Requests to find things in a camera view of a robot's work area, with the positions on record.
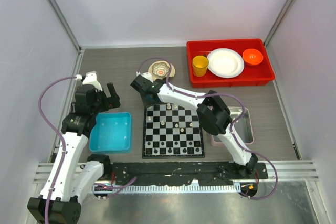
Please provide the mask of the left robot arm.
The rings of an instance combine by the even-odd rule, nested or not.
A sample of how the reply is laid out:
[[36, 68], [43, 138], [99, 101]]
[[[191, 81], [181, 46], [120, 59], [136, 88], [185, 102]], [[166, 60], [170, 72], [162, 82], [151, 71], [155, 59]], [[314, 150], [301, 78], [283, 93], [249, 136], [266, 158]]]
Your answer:
[[110, 96], [95, 84], [82, 84], [75, 91], [69, 114], [57, 134], [60, 147], [47, 182], [38, 197], [29, 199], [27, 208], [38, 223], [77, 223], [82, 202], [97, 180], [107, 181], [112, 174], [110, 158], [92, 154], [84, 169], [76, 176], [81, 153], [100, 112], [120, 107], [113, 83], [108, 83]]

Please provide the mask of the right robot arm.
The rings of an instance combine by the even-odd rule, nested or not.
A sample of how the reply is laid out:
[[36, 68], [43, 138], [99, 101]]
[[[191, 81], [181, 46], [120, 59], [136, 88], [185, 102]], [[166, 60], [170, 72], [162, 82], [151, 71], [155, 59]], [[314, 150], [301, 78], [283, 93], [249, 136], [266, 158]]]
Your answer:
[[212, 90], [200, 93], [181, 89], [166, 80], [152, 81], [143, 74], [131, 82], [131, 87], [140, 94], [145, 106], [171, 103], [196, 112], [202, 129], [216, 136], [229, 150], [239, 177], [250, 179], [255, 175], [258, 157], [237, 133], [236, 120], [232, 119], [221, 94]]

